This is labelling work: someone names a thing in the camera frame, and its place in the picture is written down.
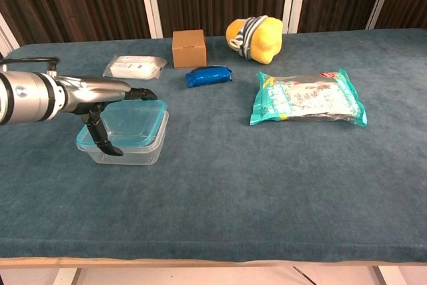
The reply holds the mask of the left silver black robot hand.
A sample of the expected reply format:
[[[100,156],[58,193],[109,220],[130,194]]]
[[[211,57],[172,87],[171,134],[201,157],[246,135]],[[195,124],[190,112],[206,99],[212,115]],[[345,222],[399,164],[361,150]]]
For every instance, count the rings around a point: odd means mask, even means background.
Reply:
[[[111,103],[123,100],[156,100],[150,89],[134,88],[124,81],[95,77],[57,76],[55,81],[65,92],[62,112],[79,115],[86,125],[95,145],[110,156],[122,156],[113,146],[101,119],[101,113]]]

